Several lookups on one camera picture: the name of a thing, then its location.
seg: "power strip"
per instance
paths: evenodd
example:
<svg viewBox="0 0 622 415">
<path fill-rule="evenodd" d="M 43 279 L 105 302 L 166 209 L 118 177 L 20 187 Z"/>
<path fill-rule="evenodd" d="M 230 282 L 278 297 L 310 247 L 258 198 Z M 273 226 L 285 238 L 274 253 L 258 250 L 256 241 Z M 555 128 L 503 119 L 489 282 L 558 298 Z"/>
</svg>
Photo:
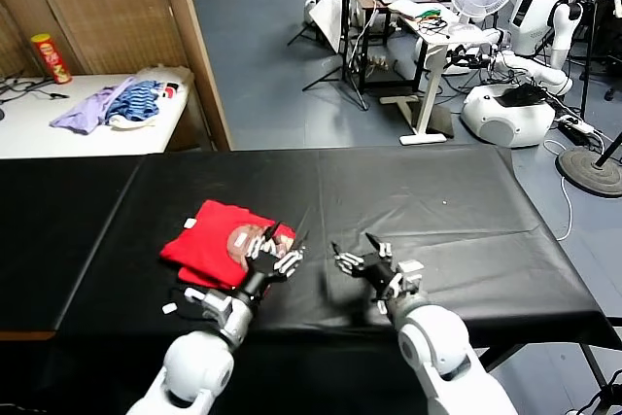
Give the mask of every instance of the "power strip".
<svg viewBox="0 0 622 415">
<path fill-rule="evenodd" d="M 594 133 L 594 127 L 581 119 L 573 116 L 561 116 L 557 120 L 558 123 L 562 123 L 565 126 L 569 126 L 570 128 L 574 128 L 579 133 L 583 133 L 584 135 L 591 135 Z"/>
</svg>

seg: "purple cloth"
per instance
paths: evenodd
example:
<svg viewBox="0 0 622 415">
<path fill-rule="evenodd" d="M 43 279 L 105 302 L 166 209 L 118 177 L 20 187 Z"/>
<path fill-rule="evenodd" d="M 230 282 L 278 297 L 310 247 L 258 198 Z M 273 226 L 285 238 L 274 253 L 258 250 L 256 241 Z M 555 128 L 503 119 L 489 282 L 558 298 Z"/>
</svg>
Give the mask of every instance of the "purple cloth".
<svg viewBox="0 0 622 415">
<path fill-rule="evenodd" d="M 132 83 L 134 83 L 134 77 L 129 77 L 119 86 L 100 89 L 62 116 L 51 121 L 50 126 L 68 128 L 75 133 L 88 135 L 97 125 L 106 120 L 106 113 L 110 105 Z"/>
</svg>

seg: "black tablecloth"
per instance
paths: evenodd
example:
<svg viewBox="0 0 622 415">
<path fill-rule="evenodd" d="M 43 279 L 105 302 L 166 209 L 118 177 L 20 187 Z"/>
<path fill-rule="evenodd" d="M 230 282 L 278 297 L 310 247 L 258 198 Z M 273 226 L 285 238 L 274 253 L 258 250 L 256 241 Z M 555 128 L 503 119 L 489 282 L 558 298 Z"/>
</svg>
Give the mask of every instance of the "black tablecloth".
<svg viewBox="0 0 622 415">
<path fill-rule="evenodd" d="M 431 300 L 465 319 L 474 346 L 619 346 L 500 153 L 446 146 L 148 156 L 60 336 L 162 337 L 202 328 L 162 314 L 176 268 L 158 253 L 205 199 L 292 226 L 304 217 L 301 230 L 309 230 L 304 264 L 272 288 L 250 338 L 393 336 L 367 300 L 353 300 L 358 283 L 340 275 L 328 248 L 333 240 L 365 253 L 362 233 L 371 231 L 393 243 L 394 255 L 425 265 Z"/>
<path fill-rule="evenodd" d="M 139 160 L 0 161 L 0 332 L 56 329 Z"/>
</svg>

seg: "wooden panel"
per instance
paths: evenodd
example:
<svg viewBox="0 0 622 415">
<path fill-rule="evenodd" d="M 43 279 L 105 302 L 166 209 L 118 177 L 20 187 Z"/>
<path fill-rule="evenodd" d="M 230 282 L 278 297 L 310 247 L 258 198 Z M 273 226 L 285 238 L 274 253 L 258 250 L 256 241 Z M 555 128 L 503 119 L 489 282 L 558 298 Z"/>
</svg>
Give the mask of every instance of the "wooden panel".
<svg viewBox="0 0 622 415">
<path fill-rule="evenodd" d="M 221 151 L 229 150 L 231 138 L 225 120 L 225 111 L 216 88 L 212 66 L 192 0 L 170 0 L 170 4 L 188 57 L 190 70 L 194 73 L 201 107 L 205 112 L 214 143 Z"/>
<path fill-rule="evenodd" d="M 167 0 L 48 0 L 92 74 L 187 65 Z"/>
<path fill-rule="evenodd" d="M 23 72 L 25 76 L 37 75 L 37 67 L 27 46 L 0 6 L 0 76 Z"/>
<path fill-rule="evenodd" d="M 85 72 L 65 34 L 56 21 L 47 0 L 3 0 L 11 17 L 19 27 L 19 34 L 24 44 L 38 33 L 50 33 L 63 60 L 73 75 Z"/>
</svg>

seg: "striped cloth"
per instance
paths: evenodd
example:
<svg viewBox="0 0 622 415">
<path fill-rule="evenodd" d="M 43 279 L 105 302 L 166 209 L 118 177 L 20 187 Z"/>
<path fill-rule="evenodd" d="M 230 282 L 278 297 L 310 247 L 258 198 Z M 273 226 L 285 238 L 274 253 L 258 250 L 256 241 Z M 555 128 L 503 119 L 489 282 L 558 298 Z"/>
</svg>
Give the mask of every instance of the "striped cloth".
<svg viewBox="0 0 622 415">
<path fill-rule="evenodd" d="M 159 112 L 156 100 L 160 94 L 161 83 L 156 81 L 138 82 L 129 86 L 113 101 L 106 113 L 106 122 L 112 116 L 123 116 L 129 121 L 144 121 Z"/>
</svg>

